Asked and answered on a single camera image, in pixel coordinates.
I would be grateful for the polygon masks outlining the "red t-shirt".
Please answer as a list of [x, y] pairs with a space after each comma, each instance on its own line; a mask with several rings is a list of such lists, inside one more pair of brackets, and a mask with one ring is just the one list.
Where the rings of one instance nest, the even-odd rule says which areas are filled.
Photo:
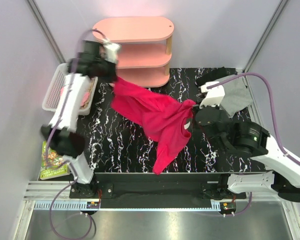
[[187, 145], [191, 133], [185, 129], [193, 118], [193, 100], [178, 102], [166, 94], [152, 92], [120, 77], [114, 83], [111, 107], [143, 128], [145, 135], [157, 142], [152, 172], [159, 175]]

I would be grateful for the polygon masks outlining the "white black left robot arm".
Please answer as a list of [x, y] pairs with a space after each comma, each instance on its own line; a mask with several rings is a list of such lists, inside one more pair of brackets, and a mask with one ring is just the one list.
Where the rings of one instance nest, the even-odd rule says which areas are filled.
[[84, 155], [85, 139], [77, 134], [77, 119], [81, 103], [91, 82], [103, 78], [107, 83], [116, 80], [116, 65], [121, 45], [107, 38], [102, 42], [83, 41], [83, 50], [70, 60], [63, 93], [49, 122], [41, 126], [46, 146], [62, 156], [73, 174], [71, 189], [87, 198], [98, 193], [94, 173]]

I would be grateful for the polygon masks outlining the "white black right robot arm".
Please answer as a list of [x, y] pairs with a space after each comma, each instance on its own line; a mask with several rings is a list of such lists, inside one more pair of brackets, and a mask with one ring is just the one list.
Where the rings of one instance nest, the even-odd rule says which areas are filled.
[[193, 113], [194, 126], [202, 130], [212, 147], [270, 168], [265, 173], [222, 176], [216, 188], [220, 197], [259, 192], [300, 203], [300, 158], [284, 153], [265, 128], [252, 121], [233, 121], [217, 106], [195, 106]]

